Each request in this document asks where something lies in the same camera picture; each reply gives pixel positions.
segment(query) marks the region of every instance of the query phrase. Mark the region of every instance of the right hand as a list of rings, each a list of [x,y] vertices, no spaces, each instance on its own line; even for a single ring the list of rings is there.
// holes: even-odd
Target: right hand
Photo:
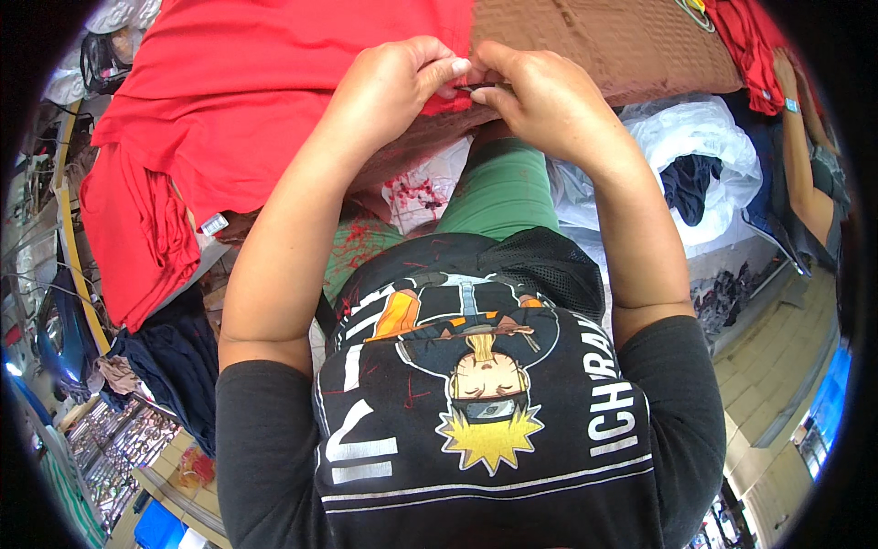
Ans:
[[[497,111],[521,139],[579,165],[591,178],[618,173],[629,158],[643,160],[637,143],[609,108],[591,76],[554,52],[523,52],[493,41],[470,58],[468,83],[508,80],[473,91],[473,101]]]

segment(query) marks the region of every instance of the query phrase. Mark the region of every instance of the hand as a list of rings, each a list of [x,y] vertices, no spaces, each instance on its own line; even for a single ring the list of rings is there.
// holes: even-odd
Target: hand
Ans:
[[[643,154],[601,91],[579,65],[553,52],[522,52],[486,41],[471,58],[469,83],[504,77],[515,95],[479,88],[476,103],[491,106],[512,131],[543,152],[578,164],[592,179],[619,172]]]
[[[364,49],[339,82],[318,128],[331,128],[329,139],[372,155],[400,137],[434,93],[455,97],[445,84],[470,66],[432,36]]]
[[[783,94],[791,99],[796,99],[795,86],[795,69],[793,62],[789,60],[787,53],[779,47],[773,50],[774,53],[774,75],[777,77],[778,84],[781,85]]]

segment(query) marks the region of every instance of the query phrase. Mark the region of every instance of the another person's arm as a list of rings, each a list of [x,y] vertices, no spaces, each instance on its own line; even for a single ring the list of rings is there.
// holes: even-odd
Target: another person's arm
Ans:
[[[241,248],[226,293],[220,370],[261,359],[311,377],[308,327],[348,185],[372,154],[406,131],[430,96],[469,68],[429,36],[357,56]]]
[[[774,50],[774,74],[785,98],[799,102],[795,71],[780,49]],[[783,109],[783,169],[787,177],[789,205],[806,228],[826,244],[832,224],[832,199],[814,187],[805,124],[801,112]]]
[[[621,349],[655,321],[694,316],[686,255],[656,178],[639,146],[588,73],[552,52],[520,52],[483,42],[471,58],[476,79],[505,77],[515,96],[480,88],[512,131],[571,161],[594,182],[613,292],[613,333]]]

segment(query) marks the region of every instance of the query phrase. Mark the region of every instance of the folded red shirt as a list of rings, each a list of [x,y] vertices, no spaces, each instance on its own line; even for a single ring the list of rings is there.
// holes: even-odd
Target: folded red shirt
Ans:
[[[756,0],[704,0],[716,32],[750,91],[750,108],[774,116],[783,108],[772,49],[786,39]]]
[[[184,203],[198,226],[265,203],[360,51],[430,34],[466,56],[470,22],[471,0],[165,0],[80,190],[112,321],[135,331],[195,271]],[[433,97],[423,112],[469,105]]]

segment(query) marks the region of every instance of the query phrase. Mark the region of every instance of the black t-shirt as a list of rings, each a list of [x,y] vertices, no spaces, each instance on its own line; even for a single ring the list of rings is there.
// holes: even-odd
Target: black t-shirt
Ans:
[[[722,480],[723,408],[694,318],[615,355],[521,285],[403,278],[349,303],[313,382],[268,361],[217,386],[237,549],[669,547]]]

